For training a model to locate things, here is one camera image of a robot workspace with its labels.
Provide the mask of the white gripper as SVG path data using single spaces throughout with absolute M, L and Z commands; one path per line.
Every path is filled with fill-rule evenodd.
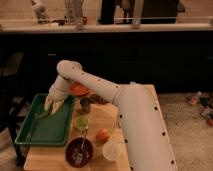
M 47 96 L 45 99 L 44 110 L 51 111 L 51 114 L 55 114 L 63 105 L 63 100 L 67 98 L 69 86 L 69 81 L 58 75 L 49 89 L 50 96 Z

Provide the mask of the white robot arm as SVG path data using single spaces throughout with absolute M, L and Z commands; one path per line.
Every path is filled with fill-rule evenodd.
M 78 82 L 118 108 L 127 154 L 134 171 L 178 171 L 161 110 L 142 84 L 116 84 L 82 70 L 80 63 L 61 60 L 44 109 L 55 114 Z

